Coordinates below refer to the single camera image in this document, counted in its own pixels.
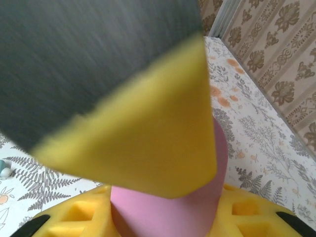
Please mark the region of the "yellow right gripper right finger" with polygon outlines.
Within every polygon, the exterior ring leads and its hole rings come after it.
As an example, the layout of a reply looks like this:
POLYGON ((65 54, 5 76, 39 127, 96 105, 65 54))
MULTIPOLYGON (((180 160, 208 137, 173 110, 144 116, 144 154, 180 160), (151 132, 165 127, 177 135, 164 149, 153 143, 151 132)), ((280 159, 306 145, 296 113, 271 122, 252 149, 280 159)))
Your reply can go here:
POLYGON ((314 237, 315 230, 291 210, 224 184, 211 237, 314 237))

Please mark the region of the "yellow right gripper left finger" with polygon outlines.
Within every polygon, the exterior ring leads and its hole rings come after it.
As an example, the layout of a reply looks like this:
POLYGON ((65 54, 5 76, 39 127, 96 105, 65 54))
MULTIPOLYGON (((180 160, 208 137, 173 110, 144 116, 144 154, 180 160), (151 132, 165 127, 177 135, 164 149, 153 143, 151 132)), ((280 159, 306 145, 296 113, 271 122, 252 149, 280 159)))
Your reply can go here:
POLYGON ((111 186, 94 188, 37 214, 11 237, 117 237, 110 197, 111 186))

